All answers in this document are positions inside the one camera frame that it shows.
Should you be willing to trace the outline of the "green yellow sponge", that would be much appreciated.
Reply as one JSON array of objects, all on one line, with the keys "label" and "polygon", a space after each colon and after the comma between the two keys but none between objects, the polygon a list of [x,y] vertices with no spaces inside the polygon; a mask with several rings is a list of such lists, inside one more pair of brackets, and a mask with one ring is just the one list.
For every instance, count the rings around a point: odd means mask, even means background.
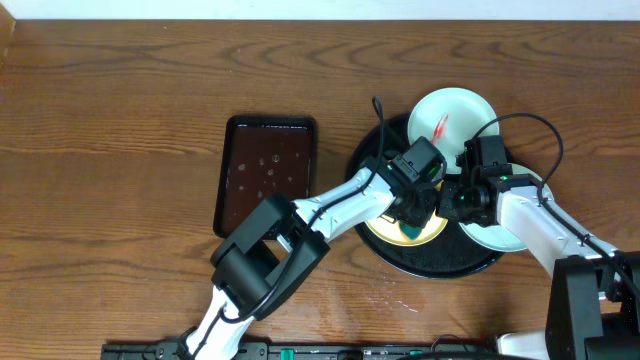
[{"label": "green yellow sponge", "polygon": [[417,240],[422,233],[422,228],[414,227],[403,222],[399,224],[399,229],[402,235],[409,241]]}]

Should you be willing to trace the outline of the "yellow plate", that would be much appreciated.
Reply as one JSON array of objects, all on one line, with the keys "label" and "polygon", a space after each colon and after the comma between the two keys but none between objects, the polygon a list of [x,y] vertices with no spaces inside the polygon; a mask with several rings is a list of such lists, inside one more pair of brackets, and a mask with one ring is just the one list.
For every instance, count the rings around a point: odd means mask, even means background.
[{"label": "yellow plate", "polygon": [[448,220],[438,217],[435,213],[422,228],[422,233],[417,240],[409,241],[399,229],[401,221],[393,220],[391,217],[382,215],[373,220],[365,222],[366,227],[382,241],[401,247],[415,247],[426,244],[434,240],[445,229]]}]

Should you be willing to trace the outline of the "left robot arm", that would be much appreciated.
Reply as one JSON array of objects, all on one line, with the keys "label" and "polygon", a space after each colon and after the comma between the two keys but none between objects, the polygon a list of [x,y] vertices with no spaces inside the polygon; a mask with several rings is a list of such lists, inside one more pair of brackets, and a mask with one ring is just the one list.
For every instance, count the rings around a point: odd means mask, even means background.
[{"label": "left robot arm", "polygon": [[368,158],[344,184],[321,195],[263,200],[217,247],[212,299],[200,325],[179,346],[182,359],[231,359],[252,322],[269,316],[300,287],[352,227],[389,215],[422,227],[430,195],[446,173],[436,150]]}]

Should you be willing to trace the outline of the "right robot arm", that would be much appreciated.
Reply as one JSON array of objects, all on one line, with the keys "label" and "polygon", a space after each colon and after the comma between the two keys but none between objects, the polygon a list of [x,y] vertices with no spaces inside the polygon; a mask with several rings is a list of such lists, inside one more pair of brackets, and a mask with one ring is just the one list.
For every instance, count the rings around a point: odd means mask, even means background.
[{"label": "right robot arm", "polygon": [[552,278],[544,329],[498,337],[498,356],[638,358],[638,253],[600,240],[555,203],[542,181],[514,173],[499,136],[466,141],[457,163],[460,178],[444,182],[438,215],[501,227],[522,242]]}]

